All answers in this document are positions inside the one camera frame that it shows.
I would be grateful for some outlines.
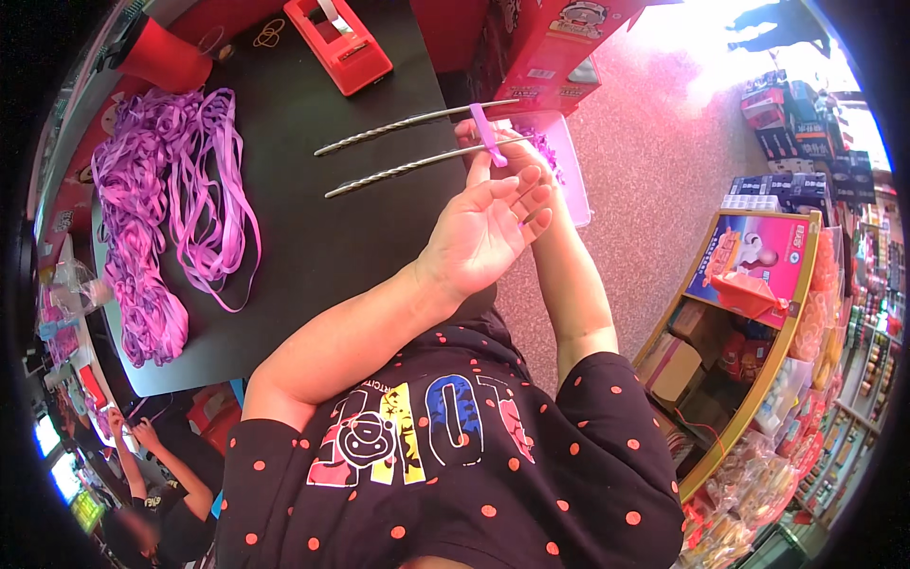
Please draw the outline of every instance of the black table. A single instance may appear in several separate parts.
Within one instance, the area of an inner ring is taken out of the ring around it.
[[[457,146],[451,124],[442,120],[313,157],[343,137],[445,107],[408,4],[353,5],[395,69],[352,97],[341,95],[283,12],[274,16],[286,22],[275,47],[253,46],[267,18],[235,37],[236,53],[213,70],[206,91],[229,86],[237,93],[241,172],[259,221],[262,262],[248,305],[231,314],[189,284],[169,244],[160,257],[162,274],[187,307],[189,337],[183,354],[160,368],[153,361],[133,367],[120,347],[119,308],[115,302],[105,308],[111,340],[137,395],[248,377],[308,320],[415,259],[446,202],[464,188],[464,167],[455,159],[323,198],[342,182]],[[96,204],[95,229],[98,223]],[[255,262],[250,230],[247,236],[243,265],[222,295],[231,306],[246,296]],[[106,246],[94,246],[101,270]],[[488,291],[470,312],[485,310],[493,298],[495,290]]]

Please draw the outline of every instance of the twisted metal chopstick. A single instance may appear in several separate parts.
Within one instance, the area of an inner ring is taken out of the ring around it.
[[[500,147],[504,144],[509,144],[511,142],[520,142],[522,140],[529,140],[531,138],[532,137],[518,137],[518,138],[509,138],[507,140],[500,140],[496,143],[496,146]],[[427,166],[428,164],[433,164],[435,162],[441,162],[442,160],[447,160],[449,158],[456,157],[456,156],[462,156],[465,154],[469,154],[470,152],[476,152],[478,150],[483,150],[484,148],[486,148],[486,147],[481,144],[481,145],[477,145],[476,147],[462,148],[460,150],[451,150],[449,152],[444,152],[444,153],[438,154],[436,156],[431,156],[429,158],[423,158],[416,162],[410,162],[408,164],[403,164],[397,168],[392,168],[390,170],[383,170],[381,172],[377,172],[376,174],[373,174],[372,176],[367,176],[366,178],[361,178],[357,181],[349,182],[347,184],[344,184],[343,186],[339,186],[338,188],[335,188],[332,191],[330,191],[329,193],[327,193],[326,198],[334,198],[336,196],[340,196],[341,194],[346,194],[353,189],[363,188],[364,186],[367,186],[368,184],[372,184],[373,182],[377,182],[381,179],[390,178],[392,176],[396,176],[398,174],[403,174],[405,172],[410,172],[413,169],[417,169],[422,166]]]
[[[518,103],[519,99],[506,99],[504,101],[490,101],[489,103],[480,103],[480,106],[483,108],[486,107],[496,107],[498,105],[508,105],[510,103]],[[455,108],[444,108],[441,111],[433,111],[432,113],[424,113],[423,115],[415,115],[413,117],[403,118],[398,122],[390,123],[384,127],[372,128],[366,132],[361,132],[358,135],[353,137],[347,137],[338,142],[332,143],[326,147],[322,147],[316,152],[313,153],[313,156],[322,156],[323,154],[328,154],[332,150],[337,150],[341,147],[346,147],[352,144],[357,144],[361,140],[366,140],[367,138],[375,137],[381,134],[385,134],[392,130],[398,128],[404,128],[415,123],[422,122],[424,120],[431,120],[433,118],[445,117],[447,115],[454,115],[455,113],[461,113],[464,111],[470,110],[470,107],[455,107]]]

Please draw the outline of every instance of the polka dot shirt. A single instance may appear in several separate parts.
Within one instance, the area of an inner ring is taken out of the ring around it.
[[[666,442],[623,357],[556,400],[516,351],[431,330],[317,409],[304,432],[228,436],[217,566],[665,569],[683,540]]]

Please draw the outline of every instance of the purple ribbon pile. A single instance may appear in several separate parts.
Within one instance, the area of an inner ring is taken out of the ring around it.
[[[170,205],[177,259],[197,289],[218,296],[246,246],[249,218],[262,255],[256,216],[240,178],[243,140],[234,129],[234,93],[172,95],[153,87],[120,104],[114,135],[92,156],[108,245],[104,279],[123,314],[122,345],[137,368],[172,361],[187,342],[187,310],[167,290],[158,266],[166,247],[158,226]],[[214,150],[219,183],[208,178]]]

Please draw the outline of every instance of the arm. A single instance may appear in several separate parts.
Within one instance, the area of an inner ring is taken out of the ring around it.
[[[490,180],[479,153],[468,187],[440,214],[430,242],[397,275],[319,314],[254,371],[243,420],[271,419],[302,431],[316,406],[367,379],[409,341],[451,316],[498,279],[548,226],[550,211],[519,225],[519,196],[539,206],[549,186],[537,168]]]
[[[465,120],[455,126],[455,136],[462,147],[472,146],[468,136],[474,128],[473,120]],[[496,136],[505,139],[518,137],[519,134],[505,129],[498,131]],[[546,204],[552,209],[550,228],[534,241],[531,248],[543,302],[556,335],[559,381],[562,385],[566,374],[585,357],[598,351],[618,351],[610,302],[607,301],[597,267],[575,231],[561,189],[553,183],[550,165],[526,141],[503,145],[500,151],[509,160],[509,165],[504,171],[495,172],[495,176],[507,176],[518,168],[533,165],[541,169],[541,183],[553,187],[550,201]],[[530,204],[520,215],[532,214],[536,207]]]
[[[120,466],[123,467],[123,474],[126,475],[126,482],[129,484],[129,493],[139,500],[145,500],[148,497],[146,480],[139,471],[139,465],[136,463],[136,457],[129,451],[123,442],[123,414],[117,407],[111,407],[107,410],[107,424],[111,427],[111,433],[114,435],[114,445],[116,446],[116,455],[120,458]]]
[[[161,441],[158,440],[158,436],[155,433],[155,428],[152,427],[152,423],[149,422],[148,419],[143,417],[142,422],[133,427],[133,434],[135,434],[136,438],[143,446],[154,454],[161,463],[177,477],[177,481],[187,489],[187,495],[183,499],[184,503],[186,503],[190,512],[200,520],[205,521],[206,518],[208,518],[208,512],[211,510],[212,503],[215,500],[212,491],[209,490],[208,486],[199,480],[196,473],[191,471],[183,461],[178,459],[174,453],[161,444]]]

